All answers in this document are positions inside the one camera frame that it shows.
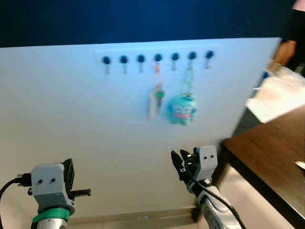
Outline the teal plush monster keychain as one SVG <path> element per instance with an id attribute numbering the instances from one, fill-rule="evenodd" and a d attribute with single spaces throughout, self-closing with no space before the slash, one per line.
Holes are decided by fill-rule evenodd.
<path id="1" fill-rule="evenodd" d="M 190 60 L 185 71 L 181 93 L 168 105 L 168 120 L 171 124 L 187 126 L 194 120 L 197 105 L 193 94 L 193 82 L 193 62 Z"/>

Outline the dark blue rug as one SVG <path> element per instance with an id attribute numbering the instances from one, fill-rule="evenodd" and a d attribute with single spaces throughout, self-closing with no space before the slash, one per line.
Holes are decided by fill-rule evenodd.
<path id="1" fill-rule="evenodd" d="M 261 125 L 262 122 L 254 115 L 254 113 L 246 107 L 238 125 L 232 136 L 240 135 L 249 129 L 255 128 L 256 126 Z"/>

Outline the person in pink shirt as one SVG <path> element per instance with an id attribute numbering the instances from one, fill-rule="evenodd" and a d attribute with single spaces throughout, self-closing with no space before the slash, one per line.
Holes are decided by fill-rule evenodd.
<path id="1" fill-rule="evenodd" d="M 267 70 L 276 72 L 279 67 L 295 70 L 305 63 L 305 0 L 296 0 L 284 34 Z"/>

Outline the keys on orange loop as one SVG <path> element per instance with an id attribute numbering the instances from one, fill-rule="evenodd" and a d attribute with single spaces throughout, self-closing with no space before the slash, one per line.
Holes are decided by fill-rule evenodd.
<path id="1" fill-rule="evenodd" d="M 161 65 L 158 61 L 154 63 L 155 84 L 152 91 L 148 94 L 148 120 L 153 121 L 162 107 L 165 91 L 163 90 L 164 80 L 161 72 Z"/>

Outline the dark brown wooden table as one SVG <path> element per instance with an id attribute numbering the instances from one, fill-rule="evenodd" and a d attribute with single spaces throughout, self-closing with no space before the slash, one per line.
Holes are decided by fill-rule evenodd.
<path id="1" fill-rule="evenodd" d="M 225 139 L 221 164 L 234 168 L 294 229 L 305 229 L 305 105 Z"/>

